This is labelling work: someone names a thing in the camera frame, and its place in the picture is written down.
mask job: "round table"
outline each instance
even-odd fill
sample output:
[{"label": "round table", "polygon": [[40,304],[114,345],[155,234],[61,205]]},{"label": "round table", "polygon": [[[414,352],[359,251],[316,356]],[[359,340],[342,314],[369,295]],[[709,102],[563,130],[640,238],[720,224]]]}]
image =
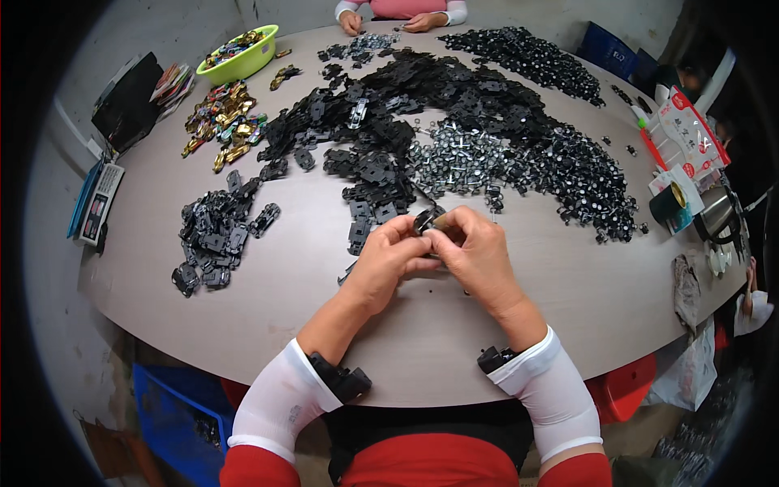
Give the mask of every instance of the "round table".
[{"label": "round table", "polygon": [[[400,24],[366,23],[365,29],[391,34],[392,27]],[[435,39],[470,28],[403,33],[394,47],[457,56],[474,69],[473,55],[447,51]],[[317,73],[325,63],[316,52],[348,41],[338,26],[279,38],[277,51],[292,48],[294,52],[273,60],[247,80],[249,94],[258,101],[251,113],[265,112],[275,118],[315,86],[326,86]],[[351,60],[334,62],[359,78],[391,59],[374,57],[359,70],[350,69]],[[303,74],[269,91],[276,71],[291,63]],[[638,232],[630,243],[598,245],[591,226],[563,224],[554,197],[529,192],[523,198],[512,189],[504,192],[506,208],[497,222],[506,229],[516,277],[586,379],[650,354],[683,334],[673,310],[671,260],[689,248],[702,250],[703,243],[692,227],[672,238],[650,215],[647,184],[654,163],[633,113],[610,86],[616,84],[632,96],[639,92],[611,73],[583,63],[600,80],[607,107],[599,109],[560,91],[540,88],[494,63],[488,67],[540,93],[547,114],[597,141],[609,136],[612,145],[605,149],[622,164],[628,193],[640,205],[636,223],[649,224],[650,233]],[[219,175],[212,172],[217,142],[206,143],[182,159],[180,153],[190,138],[184,122],[209,88],[205,79],[199,79],[181,107],[119,161],[127,171],[111,208],[105,251],[102,256],[91,249],[84,252],[79,289],[106,317],[153,347],[218,376],[251,383],[338,291],[337,278],[354,262],[347,253],[351,215],[341,198],[341,190],[351,184],[322,170],[323,154],[335,143],[319,144],[312,151],[317,167],[308,173],[289,157],[287,176],[259,190],[251,215],[254,218],[267,203],[275,202],[281,217],[263,238],[247,240],[229,287],[214,292],[201,288],[190,299],[182,297],[171,284],[171,271],[184,260],[178,239],[182,207],[206,191],[226,189],[225,177],[232,169],[241,172],[244,182],[256,176],[262,167],[256,154],[265,144]],[[655,108],[649,97],[644,98]],[[443,113],[427,110],[405,118],[409,122],[420,118],[424,128],[443,118]],[[422,134],[419,137],[422,143],[429,141]],[[638,150],[637,157],[628,154],[628,144]],[[447,194],[439,204],[487,211],[480,196]],[[424,208],[420,198],[411,213]],[[698,316],[703,321],[746,279],[743,266],[714,279],[704,259],[698,271],[703,292]],[[405,280],[386,311],[356,336],[342,365],[361,367],[373,381],[362,404],[433,407],[496,401],[505,394],[476,365],[481,349],[492,345],[506,346],[495,321],[451,275],[436,271]]]}]

